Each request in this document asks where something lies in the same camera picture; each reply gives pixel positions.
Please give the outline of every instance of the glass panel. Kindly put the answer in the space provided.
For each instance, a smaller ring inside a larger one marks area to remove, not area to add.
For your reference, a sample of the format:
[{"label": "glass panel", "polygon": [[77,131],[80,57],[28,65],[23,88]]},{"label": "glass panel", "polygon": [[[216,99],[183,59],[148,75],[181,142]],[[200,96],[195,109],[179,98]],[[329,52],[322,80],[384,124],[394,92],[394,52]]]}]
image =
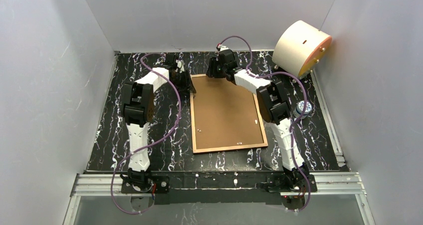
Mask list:
[{"label": "glass panel", "polygon": [[[116,199],[123,208],[131,211],[130,197]],[[150,200],[132,199],[132,205],[142,210]],[[283,206],[261,203],[171,204],[152,206],[140,216],[124,214],[110,197],[82,197],[75,224],[364,224],[355,195],[314,195],[308,207],[298,214],[284,209]]]}]

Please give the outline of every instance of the metal extrusion frame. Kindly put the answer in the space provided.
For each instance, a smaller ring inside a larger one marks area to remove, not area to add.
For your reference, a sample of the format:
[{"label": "metal extrusion frame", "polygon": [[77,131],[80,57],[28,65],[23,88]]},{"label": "metal extrusion frame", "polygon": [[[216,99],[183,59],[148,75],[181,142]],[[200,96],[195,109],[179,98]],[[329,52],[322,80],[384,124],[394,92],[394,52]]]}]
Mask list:
[{"label": "metal extrusion frame", "polygon": [[[360,175],[357,172],[311,172],[314,175],[318,191],[313,195],[356,195],[357,204],[365,225],[374,225],[372,213],[366,199]],[[77,216],[81,197],[110,196],[111,174],[77,175],[71,193],[69,207],[64,219],[64,225],[73,225]],[[123,194],[121,193],[122,179],[115,177],[114,195],[149,197],[150,194]],[[281,196],[297,195],[298,193],[281,193]]]},{"label": "metal extrusion frame", "polygon": [[344,158],[344,154],[342,153],[335,153],[336,156],[336,162],[338,162],[338,166],[342,167],[344,165],[346,165],[347,163],[345,162],[345,158]]}]

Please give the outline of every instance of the robotic arm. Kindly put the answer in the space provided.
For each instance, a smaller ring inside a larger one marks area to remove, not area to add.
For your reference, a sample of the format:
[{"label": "robotic arm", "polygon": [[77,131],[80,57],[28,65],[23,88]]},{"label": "robotic arm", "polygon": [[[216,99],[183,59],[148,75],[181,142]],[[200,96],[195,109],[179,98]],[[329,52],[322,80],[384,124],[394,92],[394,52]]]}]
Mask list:
[{"label": "robotic arm", "polygon": [[124,182],[132,184],[144,190],[150,187],[148,171],[150,159],[148,149],[142,147],[148,145],[148,128],[154,116],[154,92],[167,81],[170,81],[181,89],[189,89],[195,93],[191,77],[184,69],[184,62],[178,60],[175,54],[167,54],[165,62],[159,67],[153,68],[143,78],[135,82],[127,82],[122,88],[121,113],[129,132],[130,152],[132,154],[127,176],[120,177]]},{"label": "robotic arm", "polygon": [[242,86],[256,94],[262,118],[270,125],[281,150],[284,169],[296,174],[295,180],[302,177],[298,176],[295,171],[296,167],[291,153],[291,149],[293,149],[295,161],[300,165],[300,169],[308,175],[307,165],[304,163],[295,141],[291,147],[291,133],[289,132],[291,107],[282,82],[257,78],[251,72],[248,74],[245,69],[237,65],[232,50],[222,45],[219,45],[217,50],[219,51],[218,58],[210,59],[207,76],[226,78],[235,85]]}]

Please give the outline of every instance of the beige cylinder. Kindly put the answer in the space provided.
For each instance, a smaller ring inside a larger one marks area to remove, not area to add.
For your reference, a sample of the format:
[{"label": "beige cylinder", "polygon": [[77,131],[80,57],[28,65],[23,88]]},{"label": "beige cylinder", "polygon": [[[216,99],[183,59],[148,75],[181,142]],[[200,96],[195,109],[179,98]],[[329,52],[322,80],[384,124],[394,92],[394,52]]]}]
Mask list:
[{"label": "beige cylinder", "polygon": [[327,51],[332,37],[299,20],[280,37],[272,61],[288,73],[302,78]]}]

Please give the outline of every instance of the cork board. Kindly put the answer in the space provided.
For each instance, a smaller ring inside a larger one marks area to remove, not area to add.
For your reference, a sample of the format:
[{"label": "cork board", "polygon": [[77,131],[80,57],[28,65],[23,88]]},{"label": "cork board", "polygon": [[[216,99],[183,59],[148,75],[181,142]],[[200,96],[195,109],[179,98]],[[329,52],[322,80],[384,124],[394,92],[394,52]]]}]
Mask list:
[{"label": "cork board", "polygon": [[255,94],[226,79],[191,77],[194,153],[267,147]]}]

